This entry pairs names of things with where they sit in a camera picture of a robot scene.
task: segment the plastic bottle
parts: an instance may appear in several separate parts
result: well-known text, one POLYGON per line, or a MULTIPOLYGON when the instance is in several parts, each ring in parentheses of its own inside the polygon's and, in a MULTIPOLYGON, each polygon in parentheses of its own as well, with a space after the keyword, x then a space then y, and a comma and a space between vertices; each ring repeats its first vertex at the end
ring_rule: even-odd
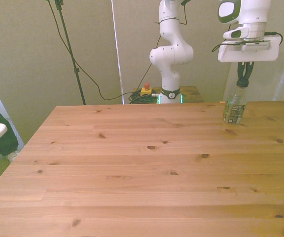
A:
POLYGON ((234 96, 229 96, 223 112, 224 121, 226 123, 239 124, 246 108, 245 98, 246 87, 236 86, 234 96))

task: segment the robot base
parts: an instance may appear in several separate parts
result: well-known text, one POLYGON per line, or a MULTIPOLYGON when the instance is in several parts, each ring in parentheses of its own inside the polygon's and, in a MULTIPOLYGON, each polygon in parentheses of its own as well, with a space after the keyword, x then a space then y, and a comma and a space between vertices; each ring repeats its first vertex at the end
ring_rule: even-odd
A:
POLYGON ((179 94, 175 99, 169 99, 166 95, 162 93, 158 96, 157 99, 158 104, 182 104, 183 103, 183 96, 179 94))

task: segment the bottle cap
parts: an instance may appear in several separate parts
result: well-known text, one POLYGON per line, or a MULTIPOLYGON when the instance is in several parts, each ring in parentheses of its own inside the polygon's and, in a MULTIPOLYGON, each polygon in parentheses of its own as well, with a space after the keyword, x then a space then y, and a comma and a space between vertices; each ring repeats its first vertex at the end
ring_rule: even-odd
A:
POLYGON ((246 88, 249 85, 249 80, 246 79, 239 79, 236 83, 237 86, 242 87, 242 88, 246 88))
POLYGON ((150 90, 150 84, 149 83, 145 83, 144 84, 144 89, 145 90, 150 90))

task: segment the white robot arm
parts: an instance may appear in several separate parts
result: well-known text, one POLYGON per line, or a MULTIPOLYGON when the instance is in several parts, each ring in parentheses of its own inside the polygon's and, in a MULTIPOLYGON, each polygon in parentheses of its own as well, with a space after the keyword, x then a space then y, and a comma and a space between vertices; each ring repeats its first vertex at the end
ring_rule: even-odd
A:
POLYGON ((155 48, 150 61, 162 76, 161 103, 180 103, 180 75, 172 65, 185 64, 193 59, 193 49, 183 39, 179 28, 179 6, 183 0, 162 0, 159 8, 161 36, 172 45, 155 48))
POLYGON ((271 0, 222 0, 220 22, 238 28, 225 32, 220 45, 220 62, 274 61, 279 54, 279 36, 265 36, 271 0))
MULTIPOLYGON (((193 49, 179 29, 178 9, 191 0, 161 0, 159 9, 161 36, 172 45, 155 48, 150 61, 161 72, 161 103, 180 103, 179 73, 171 66, 193 59, 193 49)), ((274 61, 279 54, 279 36, 265 36, 271 0, 219 0, 219 20, 224 24, 239 23, 238 28, 225 32, 225 41, 218 45, 220 62, 274 61)))

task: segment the robot logo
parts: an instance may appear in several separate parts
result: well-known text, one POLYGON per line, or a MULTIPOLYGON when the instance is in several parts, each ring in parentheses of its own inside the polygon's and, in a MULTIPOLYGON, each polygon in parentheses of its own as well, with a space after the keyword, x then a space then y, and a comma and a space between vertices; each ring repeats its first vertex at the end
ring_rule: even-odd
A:
POLYGON ((174 99, 174 98, 175 98, 175 93, 170 93, 170 94, 169 94, 169 97, 170 97, 171 99, 174 99))

